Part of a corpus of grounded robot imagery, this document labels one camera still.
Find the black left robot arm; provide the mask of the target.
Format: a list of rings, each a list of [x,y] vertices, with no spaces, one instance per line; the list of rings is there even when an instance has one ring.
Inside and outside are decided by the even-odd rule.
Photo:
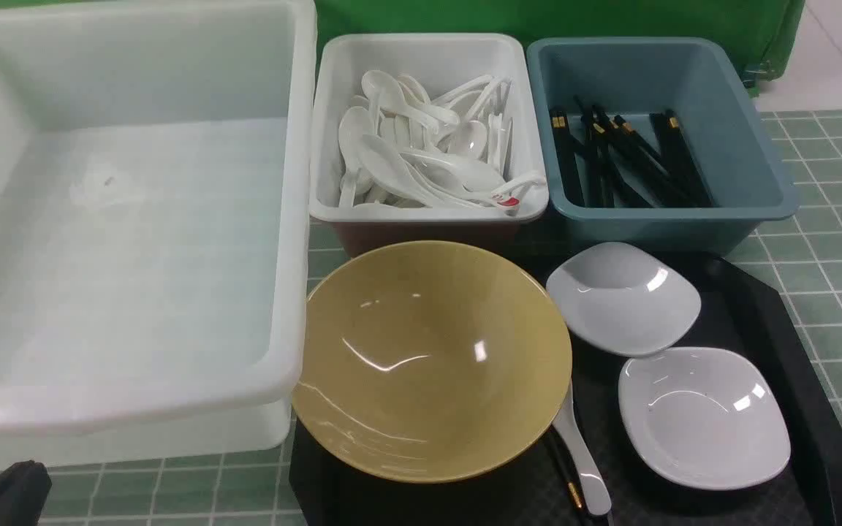
[[[41,462],[16,462],[0,473],[0,525],[37,525],[51,489]]]

